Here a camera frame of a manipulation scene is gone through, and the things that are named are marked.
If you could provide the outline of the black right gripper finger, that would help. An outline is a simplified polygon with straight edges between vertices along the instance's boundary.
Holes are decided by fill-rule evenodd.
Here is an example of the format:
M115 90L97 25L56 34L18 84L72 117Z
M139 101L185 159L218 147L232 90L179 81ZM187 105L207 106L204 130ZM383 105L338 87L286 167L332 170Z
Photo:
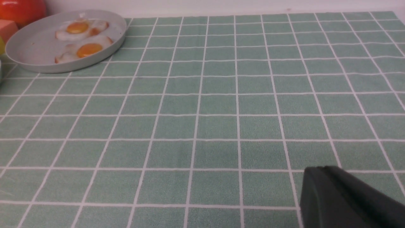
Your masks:
M403 228L403 204L337 166L304 170L300 208L305 228Z

